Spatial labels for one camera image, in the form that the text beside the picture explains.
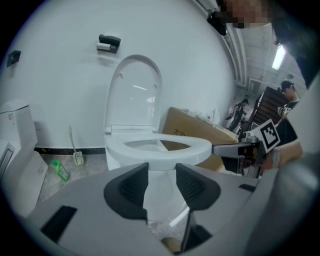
toilet paper holder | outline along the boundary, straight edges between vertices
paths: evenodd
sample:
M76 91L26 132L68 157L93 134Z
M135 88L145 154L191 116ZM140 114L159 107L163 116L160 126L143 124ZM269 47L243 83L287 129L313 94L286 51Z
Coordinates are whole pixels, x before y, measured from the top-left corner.
M99 35L99 43L96 46L97 51L116 54L120 46L121 39L111 35Z
M10 67L12 64L17 63L20 59L20 54L21 54L20 50L14 50L10 52L6 62L6 67Z

tile baseboard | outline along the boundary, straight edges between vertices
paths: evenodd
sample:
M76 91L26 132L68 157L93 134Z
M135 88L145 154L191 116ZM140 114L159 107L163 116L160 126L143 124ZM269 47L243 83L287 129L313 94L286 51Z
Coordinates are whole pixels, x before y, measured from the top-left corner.
M73 148L47 148L47 147L35 147L34 151L43 155L73 155ZM104 147L95 148L76 148L76 151L81 151L83 155L99 155L105 154L106 149Z

plastic bottle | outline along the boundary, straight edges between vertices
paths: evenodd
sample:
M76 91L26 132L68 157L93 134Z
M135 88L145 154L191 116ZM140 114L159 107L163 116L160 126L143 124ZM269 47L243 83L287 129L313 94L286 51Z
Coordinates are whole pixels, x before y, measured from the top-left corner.
M70 178L70 175L62 166L62 163L60 161L52 161L52 164L55 166L55 174L58 175L63 182L67 182Z

black wall fixture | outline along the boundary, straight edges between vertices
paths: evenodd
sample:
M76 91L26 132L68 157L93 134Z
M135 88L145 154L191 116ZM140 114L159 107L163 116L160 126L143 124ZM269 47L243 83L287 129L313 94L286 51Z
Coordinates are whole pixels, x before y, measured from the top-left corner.
M6 66L10 67L12 64L17 63L20 59L20 54L21 54L20 50L14 50L14 51L10 52L8 55L8 60L6 62Z
M116 54L119 49L121 39L115 36L101 34L99 35L99 42L100 44L106 44L111 46L110 46L110 49L104 49L103 47L98 46L97 47L98 51Z
M224 19L222 18L220 12L212 12L210 11L208 13L208 16L206 18L206 21L212 26L214 27L214 29L216 31L218 31L218 33L221 36L226 36L227 35L227 24L224 21Z

